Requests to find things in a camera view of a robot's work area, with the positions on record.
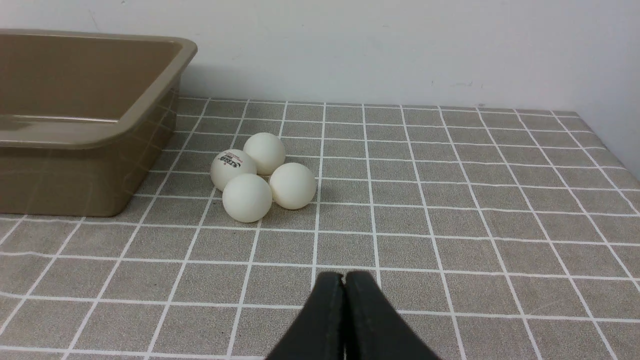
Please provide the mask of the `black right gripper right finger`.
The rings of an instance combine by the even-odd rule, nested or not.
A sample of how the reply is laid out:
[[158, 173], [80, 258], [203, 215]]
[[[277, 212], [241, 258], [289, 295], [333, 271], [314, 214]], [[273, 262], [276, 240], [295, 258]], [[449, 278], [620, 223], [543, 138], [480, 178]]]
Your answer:
[[348, 360], [438, 360], [384, 296], [373, 276], [351, 271], [345, 278], [349, 304]]

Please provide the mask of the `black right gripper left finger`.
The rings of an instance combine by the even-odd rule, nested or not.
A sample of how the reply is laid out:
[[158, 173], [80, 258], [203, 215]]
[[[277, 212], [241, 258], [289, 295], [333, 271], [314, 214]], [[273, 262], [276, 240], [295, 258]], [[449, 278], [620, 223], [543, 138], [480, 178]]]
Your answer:
[[342, 275], [318, 274], [310, 296], [268, 360], [342, 360], [346, 295]]

